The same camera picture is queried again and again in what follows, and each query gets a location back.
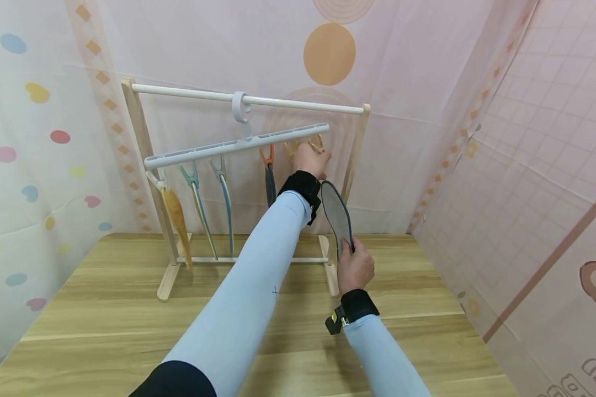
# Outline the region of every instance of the arm sleeve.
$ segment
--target arm sleeve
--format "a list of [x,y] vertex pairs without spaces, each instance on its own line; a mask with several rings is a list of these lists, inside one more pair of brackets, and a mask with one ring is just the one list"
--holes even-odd
[[218,396],[236,396],[272,317],[300,231],[311,219],[287,191],[260,219],[225,280],[163,360],[192,364]]
[[360,359],[373,396],[430,396],[413,364],[386,329],[370,314],[344,327],[344,335]]

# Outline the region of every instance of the hand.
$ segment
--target hand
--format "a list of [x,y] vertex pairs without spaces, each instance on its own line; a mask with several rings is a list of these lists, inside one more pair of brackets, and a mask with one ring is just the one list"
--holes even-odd
[[364,289],[375,274],[375,262],[360,239],[353,238],[353,247],[355,247],[355,252],[352,254],[347,240],[342,240],[342,251],[337,269],[338,288],[341,295],[353,289]]
[[324,170],[331,159],[331,153],[313,143],[302,143],[291,157],[294,171],[305,171],[318,179],[327,179]]

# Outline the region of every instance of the pink dot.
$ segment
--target pink dot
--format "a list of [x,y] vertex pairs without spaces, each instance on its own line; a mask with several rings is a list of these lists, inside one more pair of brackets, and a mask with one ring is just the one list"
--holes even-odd
[[16,149],[13,149],[11,146],[2,146],[0,147],[0,162],[2,163],[11,163],[15,162],[16,157]]
[[68,143],[71,141],[71,135],[63,130],[55,130],[51,133],[51,141],[55,143]]

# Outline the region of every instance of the hanger hook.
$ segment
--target hanger hook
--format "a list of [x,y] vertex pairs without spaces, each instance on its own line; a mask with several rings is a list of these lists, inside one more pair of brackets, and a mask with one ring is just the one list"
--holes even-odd
[[243,124],[249,122],[247,118],[243,117],[243,112],[241,112],[241,105],[243,106],[245,113],[249,113],[252,111],[252,106],[249,104],[243,103],[243,97],[247,95],[245,91],[236,91],[234,96],[232,97],[232,116],[238,122],[242,122]]
[[241,106],[245,110],[245,113],[249,113],[252,111],[252,106],[249,104],[243,103],[243,97],[247,95],[245,91],[236,91],[232,96],[232,116],[234,116],[235,120],[243,124],[243,135],[246,141],[252,139],[252,127],[249,125],[249,120],[243,117],[243,112],[241,110]]

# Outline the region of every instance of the wooden tabletop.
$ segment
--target wooden tabletop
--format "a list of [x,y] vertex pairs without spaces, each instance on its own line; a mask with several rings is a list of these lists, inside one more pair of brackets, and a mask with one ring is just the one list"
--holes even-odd
[[[238,247],[245,237],[238,237]],[[202,237],[195,255],[210,256]],[[227,254],[227,241],[217,237]],[[407,235],[364,237],[376,260],[368,290],[382,320],[432,396],[516,396],[454,297]],[[303,237],[295,256],[319,256]],[[0,397],[127,396],[152,371],[230,270],[181,269],[171,298],[157,300],[166,263],[160,235],[103,238],[0,366]],[[293,264],[241,390],[243,396],[369,396],[344,336],[324,319],[339,301],[322,266]]]

